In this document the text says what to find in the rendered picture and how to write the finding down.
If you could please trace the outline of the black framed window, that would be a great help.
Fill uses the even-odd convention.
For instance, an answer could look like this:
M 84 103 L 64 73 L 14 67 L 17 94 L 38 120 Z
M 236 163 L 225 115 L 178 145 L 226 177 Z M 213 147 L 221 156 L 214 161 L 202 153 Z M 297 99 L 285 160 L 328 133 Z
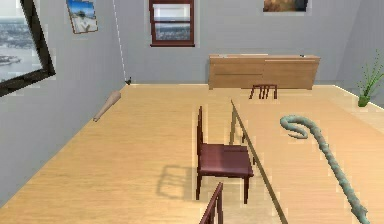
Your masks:
M 0 97 L 55 74 L 34 0 L 0 0 Z

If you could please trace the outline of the light wooden sideboard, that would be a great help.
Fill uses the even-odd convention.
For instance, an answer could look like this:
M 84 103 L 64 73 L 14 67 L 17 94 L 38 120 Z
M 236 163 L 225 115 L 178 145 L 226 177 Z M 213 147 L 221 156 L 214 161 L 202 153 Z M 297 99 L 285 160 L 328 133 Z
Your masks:
M 315 55 L 210 54 L 208 86 L 251 89 L 276 84 L 280 89 L 311 89 L 319 63 Z

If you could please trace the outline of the framed beach picture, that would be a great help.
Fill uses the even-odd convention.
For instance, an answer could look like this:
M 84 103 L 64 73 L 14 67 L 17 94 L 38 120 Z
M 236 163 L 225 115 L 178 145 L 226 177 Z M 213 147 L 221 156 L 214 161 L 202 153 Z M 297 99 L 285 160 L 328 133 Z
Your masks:
M 88 0 L 66 0 L 74 34 L 96 32 L 98 24 L 94 3 Z

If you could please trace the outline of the green house plant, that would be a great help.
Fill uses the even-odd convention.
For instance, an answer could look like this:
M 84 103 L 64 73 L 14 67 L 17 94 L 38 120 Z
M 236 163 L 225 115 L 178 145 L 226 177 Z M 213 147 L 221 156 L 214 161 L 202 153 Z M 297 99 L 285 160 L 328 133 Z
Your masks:
M 363 67 L 363 78 L 358 82 L 358 106 L 365 107 L 371 99 L 373 92 L 380 86 L 384 78 L 384 62 L 378 49 L 375 50 L 373 64 L 366 63 Z

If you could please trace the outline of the light wooden dining table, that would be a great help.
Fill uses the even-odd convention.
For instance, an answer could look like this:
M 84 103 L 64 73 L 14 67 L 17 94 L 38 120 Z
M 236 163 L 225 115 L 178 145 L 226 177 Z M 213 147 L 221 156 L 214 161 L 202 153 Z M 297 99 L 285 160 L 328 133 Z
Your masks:
M 276 100 L 245 93 L 232 102 L 282 224 L 360 224 L 316 139 L 284 129 L 285 115 L 318 125 L 370 224 L 384 224 L 383 110 L 359 108 L 355 96 L 334 86 L 280 90 Z

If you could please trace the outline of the teal curled plant stem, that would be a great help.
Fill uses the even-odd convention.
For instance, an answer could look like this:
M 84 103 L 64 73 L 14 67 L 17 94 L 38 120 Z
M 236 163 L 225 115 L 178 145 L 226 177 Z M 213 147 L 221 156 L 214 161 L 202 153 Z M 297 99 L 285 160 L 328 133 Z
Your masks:
M 279 123 L 280 126 L 285 130 L 295 132 L 295 135 L 290 134 L 290 137 L 296 139 L 308 138 L 308 133 L 303 128 L 298 127 L 298 124 L 303 125 L 309 129 L 310 133 L 317 141 L 319 150 L 324 154 L 328 165 L 330 166 L 336 180 L 338 181 L 339 186 L 346 196 L 347 201 L 351 207 L 352 214 L 358 219 L 360 224 L 371 224 L 367 218 L 368 210 L 361 204 L 359 198 L 355 194 L 353 187 L 351 186 L 345 173 L 342 171 L 339 163 L 337 162 L 329 147 L 329 144 L 325 140 L 322 131 L 317 126 L 317 124 L 309 118 L 300 115 L 283 116 L 280 118 Z

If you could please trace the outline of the red framed window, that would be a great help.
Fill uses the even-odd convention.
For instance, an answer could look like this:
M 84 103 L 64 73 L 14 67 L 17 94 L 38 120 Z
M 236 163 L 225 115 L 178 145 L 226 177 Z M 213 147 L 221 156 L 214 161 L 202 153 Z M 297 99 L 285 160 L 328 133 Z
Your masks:
M 194 0 L 149 0 L 151 47 L 194 47 Z

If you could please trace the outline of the framed brown picture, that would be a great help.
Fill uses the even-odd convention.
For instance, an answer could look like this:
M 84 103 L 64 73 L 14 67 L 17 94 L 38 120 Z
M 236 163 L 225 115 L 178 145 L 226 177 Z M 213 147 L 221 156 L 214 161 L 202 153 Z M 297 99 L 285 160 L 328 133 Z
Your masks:
M 309 0 L 264 0 L 264 12 L 305 12 Z

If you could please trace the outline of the wooden baseball bat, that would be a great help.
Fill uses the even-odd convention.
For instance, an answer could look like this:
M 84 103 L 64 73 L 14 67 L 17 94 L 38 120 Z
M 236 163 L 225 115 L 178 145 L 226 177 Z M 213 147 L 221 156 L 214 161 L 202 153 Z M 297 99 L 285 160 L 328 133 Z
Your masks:
M 120 98 L 121 93 L 119 91 L 113 91 L 107 98 L 102 108 L 93 117 L 93 121 L 97 122 L 101 118 L 101 116 L 104 115 L 106 111 L 109 110 Z

